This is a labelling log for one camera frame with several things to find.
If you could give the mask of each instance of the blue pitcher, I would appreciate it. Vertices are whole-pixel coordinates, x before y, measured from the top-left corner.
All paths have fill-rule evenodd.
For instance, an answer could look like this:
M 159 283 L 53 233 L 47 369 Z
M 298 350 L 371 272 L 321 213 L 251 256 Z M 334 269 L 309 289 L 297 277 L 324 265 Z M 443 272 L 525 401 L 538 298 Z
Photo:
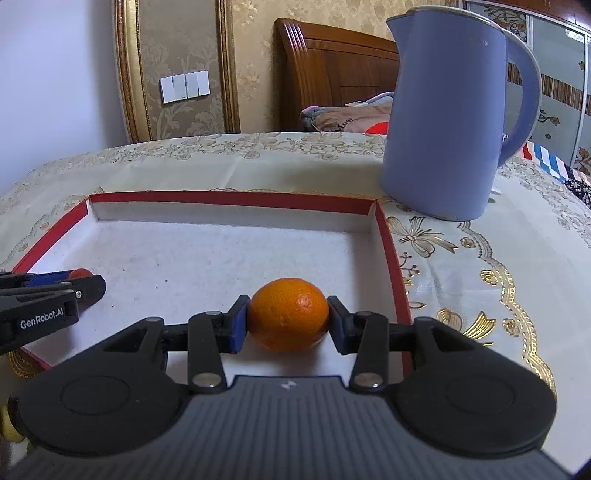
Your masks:
M 542 91 L 538 63 L 515 34 L 467 10 L 415 7 L 386 23 L 401 64 L 381 186 L 427 215 L 478 218 L 496 169 L 535 127 Z M 507 55 L 521 73 L 523 99 L 504 140 Z

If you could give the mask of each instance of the headboard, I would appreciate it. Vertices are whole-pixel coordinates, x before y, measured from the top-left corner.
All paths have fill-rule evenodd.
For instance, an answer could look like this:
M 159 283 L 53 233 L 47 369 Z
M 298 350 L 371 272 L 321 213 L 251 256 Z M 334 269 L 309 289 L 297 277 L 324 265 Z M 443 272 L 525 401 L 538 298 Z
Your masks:
M 280 126 L 298 131 L 310 106 L 340 106 L 394 90 L 400 56 L 385 38 L 344 28 L 275 20 L 287 61 L 281 82 Z

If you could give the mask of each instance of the kettle handle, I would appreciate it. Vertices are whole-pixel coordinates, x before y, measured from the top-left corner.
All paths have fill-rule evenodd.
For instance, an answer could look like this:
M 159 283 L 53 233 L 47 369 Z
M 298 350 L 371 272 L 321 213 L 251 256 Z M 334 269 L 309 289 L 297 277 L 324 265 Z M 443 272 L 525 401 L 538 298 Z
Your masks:
M 505 29 L 503 33 L 507 38 L 507 54 L 515 61 L 521 74 L 523 97 L 517 123 L 501 147 L 499 166 L 515 155 L 530 138 L 540 114 L 542 95 L 542 76 L 534 53 L 514 33 Z

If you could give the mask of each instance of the white light switch panel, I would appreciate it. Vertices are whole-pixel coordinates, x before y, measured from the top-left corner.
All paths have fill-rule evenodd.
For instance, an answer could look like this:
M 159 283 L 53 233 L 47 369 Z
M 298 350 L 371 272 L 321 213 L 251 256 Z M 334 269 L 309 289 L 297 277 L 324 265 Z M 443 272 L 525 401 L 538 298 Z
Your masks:
M 197 74 L 197 85 L 199 85 L 199 95 L 209 94 L 209 76 L 207 70 L 195 72 Z
M 191 72 L 185 74 L 185 81 L 187 83 L 187 98 L 195 98 L 199 96 L 199 85 L 197 84 L 197 74 L 199 72 Z
M 174 93 L 173 78 L 163 77 L 160 79 L 160 89 L 162 90 L 162 102 L 174 102 L 177 98 Z
M 185 83 L 184 73 L 173 75 L 173 87 L 175 100 L 185 100 L 187 98 L 187 84 Z

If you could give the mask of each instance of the table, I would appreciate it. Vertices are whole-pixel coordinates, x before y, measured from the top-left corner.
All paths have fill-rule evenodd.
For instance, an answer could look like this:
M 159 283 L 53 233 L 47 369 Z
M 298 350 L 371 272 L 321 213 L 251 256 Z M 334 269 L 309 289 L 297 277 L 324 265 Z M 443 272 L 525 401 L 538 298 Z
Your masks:
M 498 171 L 484 215 L 444 222 L 384 195 L 384 138 L 208 135 L 50 162 L 0 199 L 0 270 L 94 192 L 272 190 L 381 198 L 414 316 L 433 316 L 537 373 L 558 413 L 545 451 L 575 471 L 591 456 L 591 212 L 529 160 Z M 421 155 L 435 153 L 417 150 Z

